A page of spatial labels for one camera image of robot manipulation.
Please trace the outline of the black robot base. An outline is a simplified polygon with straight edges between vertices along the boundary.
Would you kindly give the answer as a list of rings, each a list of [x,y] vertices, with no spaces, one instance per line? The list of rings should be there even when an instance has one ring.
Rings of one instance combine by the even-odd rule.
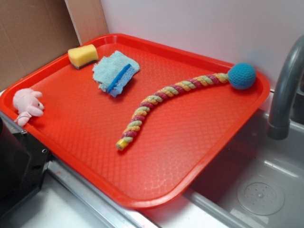
[[[42,188],[51,153],[26,131],[0,119],[0,217],[3,218]]]

